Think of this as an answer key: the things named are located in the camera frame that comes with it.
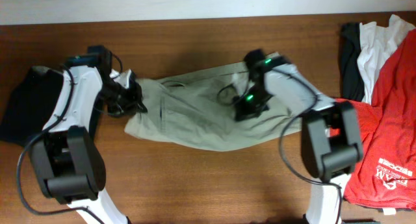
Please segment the khaki green shorts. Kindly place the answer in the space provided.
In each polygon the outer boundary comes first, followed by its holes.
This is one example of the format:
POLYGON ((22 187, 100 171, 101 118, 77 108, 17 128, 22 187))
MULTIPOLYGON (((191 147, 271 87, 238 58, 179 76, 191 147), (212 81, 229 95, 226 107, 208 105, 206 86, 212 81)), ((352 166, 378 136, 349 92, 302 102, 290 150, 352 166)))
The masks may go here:
POLYGON ((158 80, 139 79, 148 112, 135 114, 124 131, 136 138, 208 151, 234 151, 298 132, 298 119, 284 129, 294 115, 275 97, 259 117, 234 120, 230 102, 236 92, 228 84, 237 82, 242 92, 247 77, 246 66, 237 62, 158 80))

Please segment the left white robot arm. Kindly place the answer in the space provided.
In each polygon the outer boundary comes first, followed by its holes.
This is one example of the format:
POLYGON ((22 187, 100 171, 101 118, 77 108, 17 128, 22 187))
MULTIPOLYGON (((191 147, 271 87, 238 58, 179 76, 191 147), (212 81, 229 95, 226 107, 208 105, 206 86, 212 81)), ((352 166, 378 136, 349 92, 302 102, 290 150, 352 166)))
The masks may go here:
POLYGON ((106 184, 105 163, 94 144, 102 104, 112 117, 146 112, 135 74, 97 66, 64 70, 55 109, 25 148, 42 193, 76 211, 87 223, 129 223, 106 184))

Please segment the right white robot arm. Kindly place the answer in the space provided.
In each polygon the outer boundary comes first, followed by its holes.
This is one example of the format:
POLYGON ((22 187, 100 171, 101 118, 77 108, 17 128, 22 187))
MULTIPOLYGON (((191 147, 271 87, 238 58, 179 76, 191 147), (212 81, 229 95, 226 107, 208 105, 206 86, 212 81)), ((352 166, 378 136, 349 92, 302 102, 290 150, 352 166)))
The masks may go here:
POLYGON ((320 92, 283 57, 262 58, 245 62, 248 83, 233 104, 235 120, 260 116, 270 110, 275 97, 292 113, 283 127, 288 131, 296 121, 301 123, 300 154, 309 173, 301 175, 278 150, 283 163, 299 179, 311 185, 309 206, 296 223, 341 223, 343 194, 351 174, 363 158, 358 116, 348 101, 336 102, 320 92))

